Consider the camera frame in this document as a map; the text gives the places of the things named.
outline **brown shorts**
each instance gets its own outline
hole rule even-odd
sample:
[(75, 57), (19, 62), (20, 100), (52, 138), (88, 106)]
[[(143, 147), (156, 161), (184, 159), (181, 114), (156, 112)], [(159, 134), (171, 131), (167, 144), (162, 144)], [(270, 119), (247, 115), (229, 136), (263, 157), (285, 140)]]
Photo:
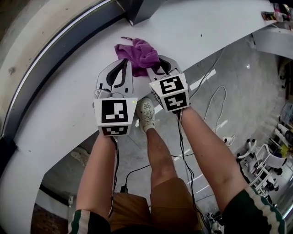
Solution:
[(111, 231), (130, 225), (148, 225), (170, 231), (201, 229), (200, 216), (193, 209), (192, 197), (180, 178), (172, 178), (151, 191), (151, 211), (144, 197), (115, 193)]

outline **black cable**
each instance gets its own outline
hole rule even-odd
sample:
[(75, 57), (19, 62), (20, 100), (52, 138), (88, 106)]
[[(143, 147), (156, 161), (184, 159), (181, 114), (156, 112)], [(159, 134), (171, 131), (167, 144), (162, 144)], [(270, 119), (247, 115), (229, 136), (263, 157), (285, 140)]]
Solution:
[(118, 167), (119, 167), (119, 149), (118, 149), (118, 145), (116, 140), (114, 139), (114, 137), (111, 137), (111, 140), (113, 141), (115, 148), (116, 148), (116, 169), (115, 169), (115, 173), (114, 173), (114, 186), (113, 186), (113, 193), (112, 193), (112, 198), (111, 198), (111, 211), (109, 214), (109, 217), (111, 216), (111, 214), (113, 213), (113, 203), (114, 203), (114, 192), (115, 192), (115, 187), (117, 184), (117, 171), (118, 171)]
[(211, 197), (211, 196), (214, 196), (215, 194), (211, 194), (211, 195), (209, 195), (209, 196), (206, 196), (206, 197), (204, 197), (204, 198), (202, 198), (202, 199), (199, 199), (199, 200), (197, 200), (197, 201), (195, 201), (195, 202), (199, 202), (199, 201), (201, 201), (201, 200), (203, 200), (203, 199), (206, 199), (207, 197)]
[(287, 104), (287, 100), (285, 101), (285, 105), (282, 107), (282, 109), (281, 109), (281, 113), (280, 113), (280, 116), (282, 117), (282, 112), (283, 112), (283, 109), (284, 109), (284, 107), (286, 106), (286, 104)]
[(141, 169), (144, 169), (144, 168), (146, 168), (146, 167), (148, 167), (148, 166), (150, 166), (150, 164), (147, 165), (147, 166), (141, 167), (140, 169), (136, 169), (136, 170), (133, 170), (133, 171), (129, 172), (128, 175), (127, 175), (127, 177), (126, 177), (126, 180), (125, 180), (125, 185), (127, 185), (127, 179), (128, 179), (129, 175), (130, 175), (132, 172), (136, 172), (136, 171), (141, 170)]
[(203, 80), (211, 73), (211, 71), (214, 69), (214, 67), (216, 66), (217, 62), (220, 60), (222, 54), (223, 54), (223, 51), (224, 51), (225, 47), (223, 49), (221, 49), (221, 54), (220, 56), (216, 59), (216, 61), (214, 62), (214, 64), (211, 66), (211, 68), (207, 71), (207, 73), (204, 75), (204, 77), (201, 79), (201, 82), (200, 84), (198, 85), (197, 89), (195, 90), (195, 92), (190, 96), (189, 99), (191, 99), (197, 92), (198, 90), (200, 89), (201, 87), (201, 84), (203, 83)]
[(183, 160), (184, 160), (184, 162), (185, 162), (185, 165), (186, 165), (188, 171), (189, 171), (190, 174), (191, 174), (190, 190), (191, 190), (191, 196), (192, 196), (192, 205), (193, 205), (194, 210), (197, 211), (197, 212), (201, 215), (201, 219), (202, 219), (202, 221), (203, 221), (205, 227), (207, 228), (207, 230), (209, 231), (209, 233), (211, 233), (212, 231), (211, 231), (210, 226), (207, 225), (207, 223), (206, 223), (206, 221), (205, 221), (205, 219), (204, 219), (203, 214), (201, 213), (200, 210), (197, 209), (196, 204), (195, 204), (195, 196), (194, 196), (194, 192), (193, 192), (193, 179), (194, 179), (194, 173), (193, 173), (193, 171), (190, 169), (190, 167), (188, 166), (188, 164), (187, 164), (187, 162), (186, 162), (186, 160), (185, 160), (185, 156), (184, 156), (184, 145), (183, 145), (183, 136), (182, 136), (182, 132), (181, 132), (181, 128), (180, 128), (180, 121), (179, 121), (179, 120), (180, 120), (180, 117), (179, 117), (179, 115), (178, 115), (178, 121), (177, 121), (177, 123), (178, 123), (178, 130), (179, 130), (179, 136), (180, 136), (180, 148), (181, 148), (181, 151), (182, 151), (182, 157), (183, 157)]
[[(174, 155), (171, 155), (171, 157), (174, 157), (174, 158), (182, 158), (182, 156), (174, 156)], [(144, 167), (141, 167), (141, 168), (139, 168), (139, 169), (132, 170), (131, 172), (129, 172), (128, 175), (127, 175), (127, 177), (126, 177), (126, 180), (125, 180), (125, 186), (127, 185), (127, 179), (128, 179), (129, 175), (130, 175), (132, 172), (136, 172), (136, 171), (141, 170), (141, 169), (144, 169), (144, 168), (146, 168), (146, 167), (148, 167), (148, 166), (150, 166), (150, 164), (147, 165), (147, 166), (144, 166)]]

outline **wire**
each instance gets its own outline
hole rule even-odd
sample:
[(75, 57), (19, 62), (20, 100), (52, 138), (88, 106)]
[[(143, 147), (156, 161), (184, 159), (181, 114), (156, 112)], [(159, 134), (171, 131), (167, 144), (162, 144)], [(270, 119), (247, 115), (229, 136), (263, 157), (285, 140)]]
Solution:
[(208, 105), (208, 107), (207, 107), (207, 109), (206, 109), (205, 117), (204, 117), (204, 119), (203, 119), (203, 121), (206, 120), (206, 115), (207, 115), (207, 112), (208, 112), (209, 109), (210, 109), (212, 99), (213, 99), (213, 97), (215, 96), (216, 92), (217, 92), (220, 88), (223, 88), (223, 89), (225, 90), (225, 97), (224, 97), (224, 101), (223, 101), (223, 103), (222, 103), (221, 114), (220, 114), (220, 116), (219, 116), (219, 118), (218, 118), (218, 120), (217, 120), (217, 122), (216, 122), (215, 133), (217, 132), (218, 122), (219, 122), (219, 120), (220, 120), (220, 118), (221, 118), (221, 116), (222, 116), (222, 114), (223, 114), (224, 103), (225, 103), (225, 100), (226, 100), (226, 98), (227, 98), (227, 91), (226, 91), (226, 88), (225, 88), (224, 86), (220, 86), (220, 87), (218, 87), (217, 90), (216, 90), (216, 91), (214, 92), (214, 94), (212, 95), (212, 97), (210, 98), (210, 100), (209, 100), (209, 105)]
[(182, 152), (182, 158), (184, 160), (184, 164), (185, 164), (185, 169), (190, 172), (191, 174), (191, 180), (190, 180), (190, 190), (191, 190), (191, 196), (192, 196), (192, 205), (195, 211), (197, 211), (200, 215), (201, 215), (201, 219), (205, 225), (205, 227), (207, 228), (207, 230), (209, 232), (211, 232), (210, 227), (208, 227), (203, 214), (201, 213), (200, 210), (197, 209), (196, 204), (195, 204), (195, 196), (194, 196), (194, 192), (193, 192), (193, 179), (194, 179), (194, 173), (193, 171), (190, 169), (190, 167), (188, 166), (186, 160), (185, 160), (185, 156), (184, 156), (184, 145), (183, 145), (183, 136), (182, 136), (182, 132), (181, 132), (181, 118), (182, 118), (182, 110), (180, 112), (180, 116), (178, 116), (178, 130), (179, 130), (179, 137), (180, 137), (180, 148), (181, 148), (181, 152)]
[(232, 144), (233, 144), (235, 138), (236, 138), (236, 134), (234, 134), (234, 135), (231, 137), (230, 142), (227, 144), (227, 146), (228, 146), (229, 148), (232, 146)]
[(113, 185), (113, 191), (112, 191), (112, 198), (111, 198), (111, 210), (109, 213), (109, 217), (111, 216), (111, 214), (113, 213), (113, 204), (114, 204), (114, 192), (115, 192), (115, 188), (116, 188), (116, 184), (117, 184), (117, 171), (118, 171), (118, 167), (119, 167), (119, 149), (118, 149), (118, 144), (115, 140), (114, 137), (111, 137), (111, 140), (113, 141), (113, 143), (115, 144), (115, 148), (116, 148), (116, 169), (115, 169), (115, 173), (114, 173), (114, 185)]
[(199, 202), (199, 201), (201, 201), (201, 200), (203, 200), (203, 199), (206, 199), (207, 197), (211, 197), (211, 196), (214, 196), (215, 194), (211, 194), (211, 195), (209, 195), (209, 196), (206, 196), (206, 197), (204, 197), (204, 198), (202, 198), (202, 199), (199, 199), (199, 200), (197, 200), (197, 201), (195, 201), (195, 202)]
[(225, 47), (222, 49), (220, 56), (217, 58), (217, 60), (215, 61), (215, 63), (213, 64), (213, 66), (207, 71), (207, 73), (204, 75), (204, 77), (201, 79), (200, 84), (198, 85), (196, 91), (190, 96), (189, 100), (198, 92), (198, 90), (201, 87), (201, 84), (203, 82), (203, 80), (213, 71), (214, 67), (216, 66), (216, 64), (218, 63), (218, 61), (220, 60), (221, 56), (223, 55), (223, 51), (224, 51)]
[(126, 180), (125, 180), (125, 185), (127, 185), (127, 179), (128, 179), (128, 177), (129, 177), (129, 175), (130, 175), (131, 173), (136, 172), (136, 171), (141, 170), (141, 169), (144, 169), (144, 168), (146, 168), (146, 167), (148, 167), (148, 166), (150, 166), (150, 164), (147, 165), (147, 166), (144, 166), (144, 167), (141, 167), (141, 168), (139, 168), (139, 169), (136, 169), (136, 170), (133, 170), (133, 171), (129, 172), (128, 175), (127, 175), (127, 177), (126, 177)]
[(282, 107), (282, 110), (281, 110), (281, 113), (280, 113), (280, 116), (281, 116), (281, 117), (282, 117), (283, 109), (284, 109), (284, 107), (286, 106), (286, 104), (287, 104), (287, 100), (285, 101), (285, 105)]
[(115, 92), (115, 93), (121, 94), (123, 97), (128, 97), (125, 94), (122, 94), (122, 93), (119, 93), (119, 92)]
[(278, 26), (276, 26), (276, 25), (274, 25), (274, 24), (270, 24), (269, 26), (274, 26), (274, 27), (276, 27), (276, 28), (279, 28)]
[[(174, 158), (182, 158), (182, 156), (174, 156), (174, 155), (171, 155), (171, 156), (174, 157)], [(129, 175), (130, 175), (131, 173), (136, 172), (136, 171), (141, 170), (141, 169), (144, 169), (144, 168), (146, 168), (146, 167), (148, 167), (148, 166), (150, 166), (150, 164), (149, 164), (149, 165), (146, 165), (146, 166), (143, 166), (143, 167), (141, 167), (141, 168), (139, 168), (139, 169), (132, 170), (131, 172), (129, 172), (128, 175), (127, 175), (127, 177), (126, 177), (126, 180), (125, 180), (125, 185), (127, 185), (127, 180), (128, 180), (128, 177), (129, 177)]]

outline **person's arm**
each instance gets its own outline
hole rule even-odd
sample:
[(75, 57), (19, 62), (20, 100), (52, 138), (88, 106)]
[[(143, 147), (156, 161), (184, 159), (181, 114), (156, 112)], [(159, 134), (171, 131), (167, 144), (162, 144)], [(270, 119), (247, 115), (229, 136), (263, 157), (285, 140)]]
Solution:
[(229, 148), (191, 107), (183, 110), (181, 124), (198, 165), (223, 212), (232, 198), (248, 184)]
[(115, 164), (115, 144), (98, 136), (79, 184), (76, 209), (109, 218)]

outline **fiducial marker cube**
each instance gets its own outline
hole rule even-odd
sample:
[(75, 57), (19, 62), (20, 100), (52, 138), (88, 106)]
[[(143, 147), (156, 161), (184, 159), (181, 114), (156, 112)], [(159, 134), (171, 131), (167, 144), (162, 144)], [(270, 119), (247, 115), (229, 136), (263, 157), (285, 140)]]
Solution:
[(151, 82), (150, 87), (156, 100), (166, 112), (189, 106), (188, 85), (184, 73)]
[(136, 109), (137, 98), (94, 99), (98, 129), (103, 136), (128, 135)]

